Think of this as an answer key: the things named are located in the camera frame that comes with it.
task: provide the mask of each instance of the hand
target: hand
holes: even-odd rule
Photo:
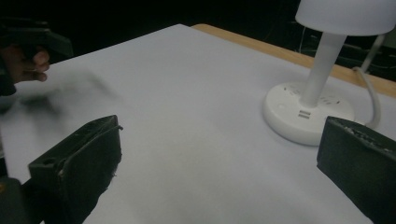
[[[37,54],[33,60],[26,59],[21,48],[16,45],[0,49],[0,56],[3,58],[14,83],[47,80],[47,75],[44,72],[50,69],[50,55],[45,49],[37,47]]]

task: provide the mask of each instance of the white tabletop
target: white tabletop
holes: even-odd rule
[[[262,116],[276,84],[308,70],[184,25],[54,64],[45,83],[1,99],[9,175],[83,124],[117,115],[122,161],[85,223],[372,223]],[[367,90],[327,85],[370,119]],[[396,100],[379,96],[378,131],[396,138]]]

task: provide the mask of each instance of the finger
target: finger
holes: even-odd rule
[[[47,74],[36,71],[24,71],[23,74],[19,77],[19,80],[16,80],[16,82],[35,81],[35,80],[41,82],[46,81]]]
[[[36,64],[35,70],[37,72],[43,73],[50,69],[50,63]]]
[[[33,57],[33,62],[35,64],[44,64],[50,60],[50,55],[46,49],[42,47],[37,47],[38,53]]]

